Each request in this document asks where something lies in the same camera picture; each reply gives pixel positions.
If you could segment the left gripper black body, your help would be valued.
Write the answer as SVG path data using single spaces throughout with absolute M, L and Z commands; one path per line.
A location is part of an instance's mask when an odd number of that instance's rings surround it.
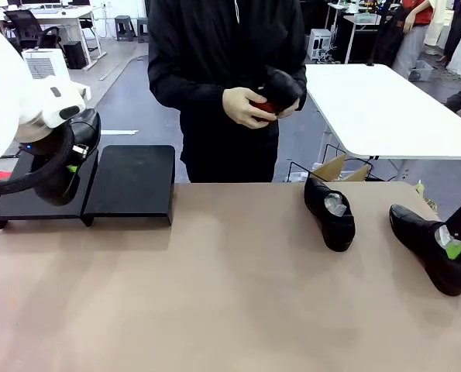
M 51 133 L 42 139 L 31 143 L 20 143 L 19 149 L 33 156 L 53 156 L 63 146 L 65 136 L 59 133 Z

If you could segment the person's right hand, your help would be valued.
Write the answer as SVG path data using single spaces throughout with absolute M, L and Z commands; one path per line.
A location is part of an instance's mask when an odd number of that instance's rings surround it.
M 253 105 L 253 103 L 265 104 L 266 102 L 266 98 L 248 88 L 225 89 L 222 94 L 222 107 L 225 114 L 235 123 L 249 129 L 261 129 L 277 120 L 275 114 Z

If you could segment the person's left hand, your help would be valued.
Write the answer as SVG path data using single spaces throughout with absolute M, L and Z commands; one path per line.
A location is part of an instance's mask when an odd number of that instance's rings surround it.
M 277 115 L 277 118 L 284 119 L 284 118 L 287 118 L 288 116 L 292 115 L 294 112 L 296 112 L 298 110 L 298 108 L 299 108 L 300 100 L 301 99 L 298 98 L 290 107 L 288 107 L 285 110 L 283 110 L 282 112 L 280 112 Z

